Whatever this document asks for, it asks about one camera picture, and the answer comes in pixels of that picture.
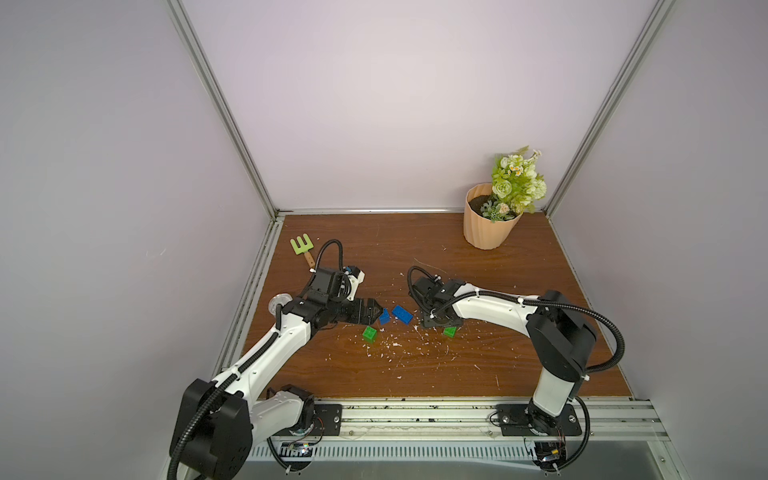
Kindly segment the small blue lego brick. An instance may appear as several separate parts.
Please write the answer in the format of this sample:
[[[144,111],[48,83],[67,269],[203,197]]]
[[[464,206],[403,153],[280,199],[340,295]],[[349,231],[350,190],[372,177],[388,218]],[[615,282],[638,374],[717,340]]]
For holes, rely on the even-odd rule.
[[[386,325],[391,321],[391,315],[387,309],[384,309],[381,315],[378,318],[378,323],[380,325]]]

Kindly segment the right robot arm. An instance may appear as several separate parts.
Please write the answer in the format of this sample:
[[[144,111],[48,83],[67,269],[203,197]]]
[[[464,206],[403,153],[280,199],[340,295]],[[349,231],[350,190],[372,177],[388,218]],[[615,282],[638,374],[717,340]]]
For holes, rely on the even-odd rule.
[[[425,275],[408,282],[408,294],[419,307],[423,327],[458,327],[466,320],[478,320],[513,330],[531,341],[542,370],[523,417],[527,428],[538,435],[557,427],[566,404],[575,399],[590,375],[617,366],[626,352],[625,339],[614,322],[570,303],[555,290],[541,296],[509,294]],[[589,361],[598,331],[589,317],[604,325],[616,343],[612,356],[595,365]]]

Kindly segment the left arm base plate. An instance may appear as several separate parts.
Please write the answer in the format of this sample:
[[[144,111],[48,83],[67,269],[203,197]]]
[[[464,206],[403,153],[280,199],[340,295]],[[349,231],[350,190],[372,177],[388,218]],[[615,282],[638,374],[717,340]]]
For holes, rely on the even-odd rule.
[[[299,438],[303,436],[340,435],[343,406],[338,403],[320,403],[313,406],[312,413],[302,413],[299,422],[275,433],[278,437]]]

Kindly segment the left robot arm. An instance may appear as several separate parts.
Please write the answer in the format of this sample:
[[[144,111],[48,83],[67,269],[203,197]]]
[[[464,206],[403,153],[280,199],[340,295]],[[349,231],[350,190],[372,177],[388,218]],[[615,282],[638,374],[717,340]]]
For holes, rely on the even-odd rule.
[[[207,479],[232,479],[252,447],[278,432],[311,428],[314,397],[288,385],[267,400],[261,393],[284,364],[324,327],[344,322],[372,325],[382,314],[374,299],[356,295],[365,274],[355,266],[317,267],[297,296],[270,302],[275,324],[239,360],[211,380],[184,391],[172,435],[166,476],[186,466]]]

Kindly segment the long blue lego brick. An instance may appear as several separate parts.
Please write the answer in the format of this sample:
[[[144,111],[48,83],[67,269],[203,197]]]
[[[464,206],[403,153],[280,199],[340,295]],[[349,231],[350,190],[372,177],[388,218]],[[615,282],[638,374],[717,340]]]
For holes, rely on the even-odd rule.
[[[405,325],[409,325],[413,320],[413,314],[399,305],[392,309],[392,314],[396,319]]]

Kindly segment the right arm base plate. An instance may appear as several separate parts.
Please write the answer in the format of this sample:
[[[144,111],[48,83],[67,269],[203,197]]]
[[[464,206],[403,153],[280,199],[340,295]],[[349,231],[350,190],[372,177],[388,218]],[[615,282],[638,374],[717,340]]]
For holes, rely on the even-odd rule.
[[[539,412],[532,404],[499,404],[489,416],[489,421],[501,429],[503,436],[568,437],[583,434],[576,410],[570,404],[566,404],[556,417]]]

